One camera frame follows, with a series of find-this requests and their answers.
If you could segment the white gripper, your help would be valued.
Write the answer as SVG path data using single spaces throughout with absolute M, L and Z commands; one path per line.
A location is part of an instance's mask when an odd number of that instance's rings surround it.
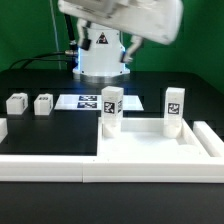
M 131 63 L 143 38 L 160 44 L 172 43 L 178 34 L 182 15 L 181 0 L 58 0 L 62 13 L 79 18 L 78 46 L 88 51 L 91 22 L 132 34 L 131 45 L 120 62 Z

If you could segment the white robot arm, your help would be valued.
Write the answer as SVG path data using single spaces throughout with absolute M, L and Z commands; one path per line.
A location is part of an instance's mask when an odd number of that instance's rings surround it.
M 59 10 L 78 19 L 76 79 L 111 83 L 145 39 L 168 45 L 178 34 L 182 0 L 58 0 Z

